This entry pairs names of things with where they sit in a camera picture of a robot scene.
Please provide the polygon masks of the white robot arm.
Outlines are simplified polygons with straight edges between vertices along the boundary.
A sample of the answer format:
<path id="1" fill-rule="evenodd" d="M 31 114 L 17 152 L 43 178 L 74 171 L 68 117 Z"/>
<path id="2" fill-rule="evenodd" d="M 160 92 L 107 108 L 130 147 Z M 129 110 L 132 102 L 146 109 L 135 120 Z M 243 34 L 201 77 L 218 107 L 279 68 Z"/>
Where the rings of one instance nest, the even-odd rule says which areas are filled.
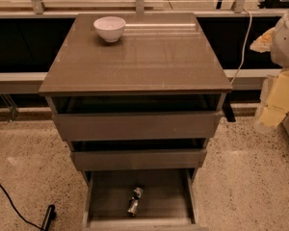
<path id="1" fill-rule="evenodd" d="M 250 50 L 269 52 L 274 64 L 289 68 L 289 9 L 274 28 L 267 30 L 250 45 Z"/>

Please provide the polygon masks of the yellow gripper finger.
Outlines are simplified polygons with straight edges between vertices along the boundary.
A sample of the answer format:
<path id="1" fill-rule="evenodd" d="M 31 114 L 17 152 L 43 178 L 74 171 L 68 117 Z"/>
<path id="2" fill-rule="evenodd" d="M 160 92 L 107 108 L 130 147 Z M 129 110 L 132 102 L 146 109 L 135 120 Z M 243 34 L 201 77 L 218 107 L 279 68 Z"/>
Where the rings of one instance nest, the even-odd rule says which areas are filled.
<path id="1" fill-rule="evenodd" d="M 270 52 L 274 31 L 275 31 L 275 28 L 271 28 L 267 30 L 264 34 L 262 34 L 260 37 L 258 37 L 250 45 L 250 50 L 258 52 L 258 53 Z"/>

